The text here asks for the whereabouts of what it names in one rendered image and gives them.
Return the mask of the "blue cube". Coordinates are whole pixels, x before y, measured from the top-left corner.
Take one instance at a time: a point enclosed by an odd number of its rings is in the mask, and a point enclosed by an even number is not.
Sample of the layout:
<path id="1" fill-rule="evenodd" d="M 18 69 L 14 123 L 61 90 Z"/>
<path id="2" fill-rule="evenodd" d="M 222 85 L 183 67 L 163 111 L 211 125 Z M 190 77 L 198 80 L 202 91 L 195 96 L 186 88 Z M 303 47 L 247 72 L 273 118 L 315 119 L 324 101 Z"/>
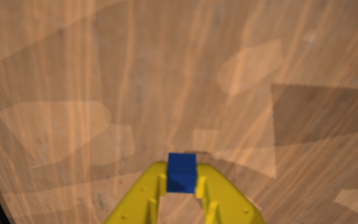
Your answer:
<path id="1" fill-rule="evenodd" d="M 196 154 L 168 153 L 166 192 L 194 194 L 196 178 Z"/>

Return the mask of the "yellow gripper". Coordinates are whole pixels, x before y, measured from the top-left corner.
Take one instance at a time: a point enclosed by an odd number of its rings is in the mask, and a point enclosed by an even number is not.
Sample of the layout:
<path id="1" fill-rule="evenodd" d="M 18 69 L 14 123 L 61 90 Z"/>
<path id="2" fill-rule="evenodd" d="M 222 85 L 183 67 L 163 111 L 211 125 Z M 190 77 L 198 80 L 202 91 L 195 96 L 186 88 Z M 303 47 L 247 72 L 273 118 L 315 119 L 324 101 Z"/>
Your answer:
<path id="1" fill-rule="evenodd" d="M 207 163 L 196 167 L 196 197 L 202 198 L 205 224 L 266 224 L 259 210 L 220 171 Z M 166 173 L 166 161 L 151 164 L 103 224 L 157 224 Z"/>

